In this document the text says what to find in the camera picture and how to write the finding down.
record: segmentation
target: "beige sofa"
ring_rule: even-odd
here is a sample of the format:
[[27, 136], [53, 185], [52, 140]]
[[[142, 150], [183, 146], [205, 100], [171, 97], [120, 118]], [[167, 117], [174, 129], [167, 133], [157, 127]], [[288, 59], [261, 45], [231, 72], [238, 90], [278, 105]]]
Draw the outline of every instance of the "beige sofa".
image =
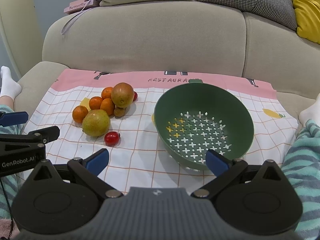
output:
[[298, 118], [320, 92], [320, 45], [270, 20], [196, 1], [146, 2], [94, 8], [70, 29], [55, 22], [43, 61], [19, 81], [17, 111], [31, 116], [66, 68], [110, 73], [175, 70], [270, 82]]

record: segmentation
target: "foot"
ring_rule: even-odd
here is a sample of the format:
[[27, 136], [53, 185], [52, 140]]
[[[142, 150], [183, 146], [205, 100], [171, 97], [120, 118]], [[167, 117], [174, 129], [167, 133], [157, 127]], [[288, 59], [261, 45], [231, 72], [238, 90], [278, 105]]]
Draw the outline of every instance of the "foot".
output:
[[305, 126], [306, 122], [312, 119], [318, 126], [320, 126], [320, 94], [317, 96], [315, 103], [303, 110], [299, 114], [300, 123]]
[[2, 85], [1, 85], [0, 97], [8, 96], [8, 97], [11, 97], [12, 100], [14, 100], [16, 96], [21, 93], [21, 90], [22, 90], [21, 86], [12, 79], [11, 71], [6, 66], [1, 67], [1, 78], [2, 78]]

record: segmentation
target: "pink fluffy fabric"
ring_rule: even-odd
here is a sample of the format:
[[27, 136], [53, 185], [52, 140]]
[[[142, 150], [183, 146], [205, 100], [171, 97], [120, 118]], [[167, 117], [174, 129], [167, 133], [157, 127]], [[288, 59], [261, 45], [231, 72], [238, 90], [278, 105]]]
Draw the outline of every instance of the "pink fluffy fabric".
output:
[[[11, 220], [10, 219], [0, 219], [0, 237], [4, 236], [8, 238], [11, 228]], [[14, 223], [13, 231], [11, 234], [11, 238], [14, 238], [20, 233], [16, 223]]]

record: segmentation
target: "white grid cloth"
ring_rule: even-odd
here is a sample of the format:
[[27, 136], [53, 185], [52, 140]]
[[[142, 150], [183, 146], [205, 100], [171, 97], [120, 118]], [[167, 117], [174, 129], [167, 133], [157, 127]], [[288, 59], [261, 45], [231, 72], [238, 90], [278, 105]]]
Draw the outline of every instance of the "white grid cloth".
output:
[[[60, 128], [59, 138], [46, 145], [47, 159], [53, 164], [66, 163], [74, 157], [86, 158], [101, 148], [107, 148], [109, 165], [99, 178], [128, 193], [130, 187], [184, 187], [188, 193], [208, 183], [215, 176], [210, 171], [194, 171], [180, 166], [166, 152], [159, 138], [151, 115], [158, 99], [167, 89], [135, 89], [138, 100], [125, 116], [111, 118], [110, 131], [118, 131], [121, 140], [115, 147], [108, 147], [104, 137], [92, 138], [82, 132], [81, 126], [72, 120], [73, 109], [83, 98], [100, 96], [103, 88], [78, 86], [57, 92], [49, 88], [23, 134], [56, 125]], [[295, 139], [297, 121], [289, 116], [278, 100], [259, 98], [229, 90], [249, 110], [255, 129], [251, 148], [243, 157], [249, 164], [262, 164], [274, 159], [279, 165]], [[272, 118], [263, 108], [285, 115]], [[25, 180], [31, 171], [21, 174]]]

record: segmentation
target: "cherry tomato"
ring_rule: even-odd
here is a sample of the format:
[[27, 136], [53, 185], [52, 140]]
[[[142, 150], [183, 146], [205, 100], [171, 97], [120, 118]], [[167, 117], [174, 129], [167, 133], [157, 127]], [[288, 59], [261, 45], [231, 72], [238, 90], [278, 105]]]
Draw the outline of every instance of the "cherry tomato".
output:
[[116, 145], [120, 140], [120, 133], [117, 132], [108, 132], [104, 136], [104, 141], [107, 146], [114, 146]]
[[137, 99], [138, 99], [138, 94], [137, 94], [137, 92], [135, 91], [135, 92], [134, 92], [133, 101], [135, 102], [135, 101], [137, 101]]

